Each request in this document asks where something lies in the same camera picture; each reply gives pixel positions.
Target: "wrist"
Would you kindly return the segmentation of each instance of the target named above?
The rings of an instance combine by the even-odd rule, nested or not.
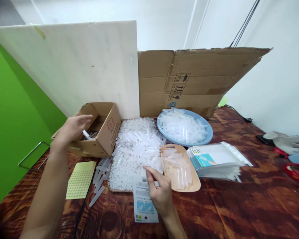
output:
[[[169,211],[164,216],[162,216],[162,219],[165,224],[169,224],[169,223],[173,223],[177,217],[178,217],[178,214],[177,214],[176,208],[173,205],[169,209]]]
[[[70,142],[62,139],[54,139],[51,143],[51,150],[52,151],[67,151],[67,148],[69,147]]]

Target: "wooden table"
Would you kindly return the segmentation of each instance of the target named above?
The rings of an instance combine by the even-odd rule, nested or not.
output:
[[[263,131],[229,108],[218,109],[209,122],[214,130],[211,143],[226,141],[236,146],[254,167],[242,168],[242,183],[201,179],[198,192],[173,192],[188,238],[299,238],[299,184],[282,171],[289,161],[258,141],[255,135]],[[72,172],[76,162],[90,160],[96,159],[69,153],[69,168]],[[0,204],[1,227],[10,238],[21,233],[41,174],[42,170],[27,173]],[[167,238],[161,220],[134,222],[131,193],[114,193],[106,187],[89,208],[93,191],[91,185],[86,200],[66,201],[60,238]]]

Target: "person's right hand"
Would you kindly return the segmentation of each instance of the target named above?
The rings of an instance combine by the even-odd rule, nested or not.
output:
[[[147,182],[149,183],[150,198],[157,210],[157,212],[166,218],[174,213],[174,205],[172,200],[171,181],[169,178],[160,174],[156,169],[143,166],[146,170]],[[159,186],[156,187],[154,179],[157,180]]]
[[[71,141],[83,134],[84,128],[91,122],[92,118],[93,115],[80,115],[68,118],[57,132],[53,140],[53,146],[67,146]]]

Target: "blue plastic tray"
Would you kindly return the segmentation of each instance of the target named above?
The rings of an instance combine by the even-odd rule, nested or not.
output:
[[[212,138],[213,138],[213,128],[210,126],[210,124],[208,123],[207,120],[205,120],[203,117],[201,117],[200,115],[194,113],[194,112],[191,112],[189,110],[183,110],[183,109],[178,109],[178,110],[182,110],[184,111],[184,113],[186,115],[190,115],[190,116],[193,116],[195,120],[200,120],[202,122],[202,124],[206,124],[208,125],[206,131],[208,132],[208,135],[206,137],[206,139],[204,139],[203,141],[201,142],[198,142],[196,144],[188,144],[188,143],[185,143],[185,142],[181,142],[181,141],[177,141],[177,140],[174,140],[172,138],[170,138],[162,129],[161,125],[160,125],[160,122],[159,122],[159,118],[161,115],[165,115],[166,113],[165,112],[162,112],[160,113],[160,115],[158,116],[157,118],[157,128],[159,129],[159,131],[161,132],[161,134],[166,138],[168,139],[170,142],[174,143],[174,144],[179,144],[179,145],[182,145],[182,146],[185,146],[185,147],[191,147],[191,146],[199,146],[199,145],[205,145],[205,144],[208,144]]]

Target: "green wall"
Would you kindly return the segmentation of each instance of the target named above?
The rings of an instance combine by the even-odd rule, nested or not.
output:
[[[27,170],[18,163],[65,122],[65,115],[0,45],[0,202]],[[31,167],[48,149],[41,145],[26,161]]]

